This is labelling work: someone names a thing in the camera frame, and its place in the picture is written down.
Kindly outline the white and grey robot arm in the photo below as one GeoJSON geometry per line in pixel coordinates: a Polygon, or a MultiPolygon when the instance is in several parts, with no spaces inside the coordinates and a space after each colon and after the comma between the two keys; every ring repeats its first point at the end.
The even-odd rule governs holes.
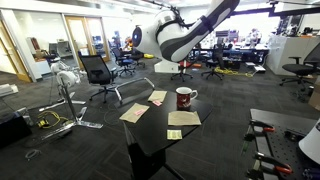
{"type": "Polygon", "coordinates": [[[149,26],[138,26],[132,34],[133,46],[160,59],[156,73],[178,73],[179,64],[209,33],[236,9],[240,0],[212,0],[205,15],[191,25],[184,24],[173,8],[162,10],[149,26]]]}

